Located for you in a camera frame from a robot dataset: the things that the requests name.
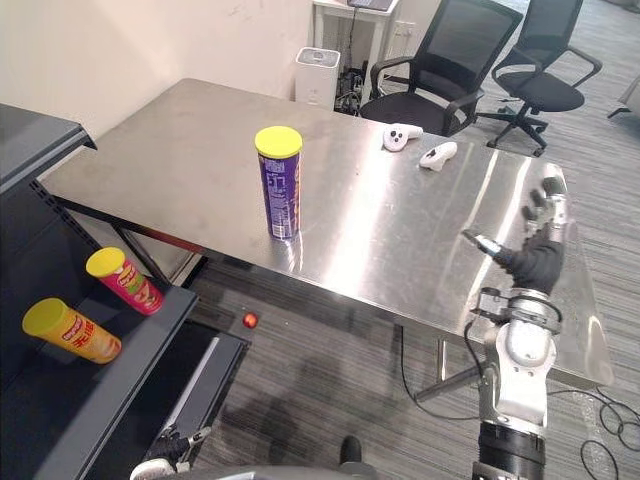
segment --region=white wall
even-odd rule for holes
[[[439,5],[440,0],[402,0],[398,20],[416,24],[409,39],[407,55],[414,55],[418,50]]]
[[[290,98],[311,0],[0,0],[0,102],[97,137],[183,77]]]

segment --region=yellow lid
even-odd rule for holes
[[[40,300],[22,317],[22,329],[32,336],[43,335],[62,320],[67,308],[59,298]]]
[[[268,127],[256,134],[255,143],[265,157],[289,158],[302,150],[302,135],[291,127]]]
[[[98,250],[89,257],[85,268],[92,277],[108,277],[124,264],[124,252],[116,247],[107,247]]]

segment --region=stainless steel table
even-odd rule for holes
[[[301,233],[267,231],[255,133],[290,125],[304,138]],[[441,173],[419,169],[443,141],[425,134],[399,153],[380,123],[185,79],[106,133],[98,152],[46,180],[67,207],[203,255],[223,253],[373,305],[434,339],[462,344],[481,286],[509,278],[468,244],[469,226],[517,248],[520,209],[547,174],[542,160],[460,144]],[[551,377],[576,387],[613,374],[575,225],[552,296],[564,326]],[[481,341],[487,324],[476,322]]]

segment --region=black office chair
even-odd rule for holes
[[[593,77],[602,68],[602,63],[586,53],[569,45],[582,0],[531,0],[522,31],[516,45],[491,72],[498,85],[515,98],[524,101],[519,112],[501,108],[498,113],[478,113],[478,117],[493,118],[509,122],[495,139],[487,143],[495,148],[498,142],[511,130],[518,127],[534,139],[540,147],[533,154],[544,153],[547,142],[540,133],[549,125],[537,118],[527,116],[540,112],[568,112],[584,103],[584,96],[576,87]],[[593,65],[593,69],[573,85],[545,72],[545,70],[565,52],[573,52]],[[533,65],[534,71],[502,73],[505,67]]]
[[[491,0],[442,0],[415,57],[376,63],[371,69],[372,101],[360,115],[384,123],[408,123],[449,137],[474,120],[480,88],[491,65],[522,20],[522,14]],[[406,92],[380,96],[384,69],[409,64]],[[446,107],[424,98],[426,90],[449,102]],[[461,122],[455,113],[461,110]]]

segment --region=white controller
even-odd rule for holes
[[[443,143],[425,153],[420,159],[420,166],[439,172],[442,170],[444,162],[453,157],[457,152],[458,144],[456,142]]]
[[[399,152],[404,148],[410,138],[418,138],[424,133],[422,127],[415,125],[405,125],[404,123],[393,123],[384,129],[382,133],[382,143],[384,148],[390,152]]]

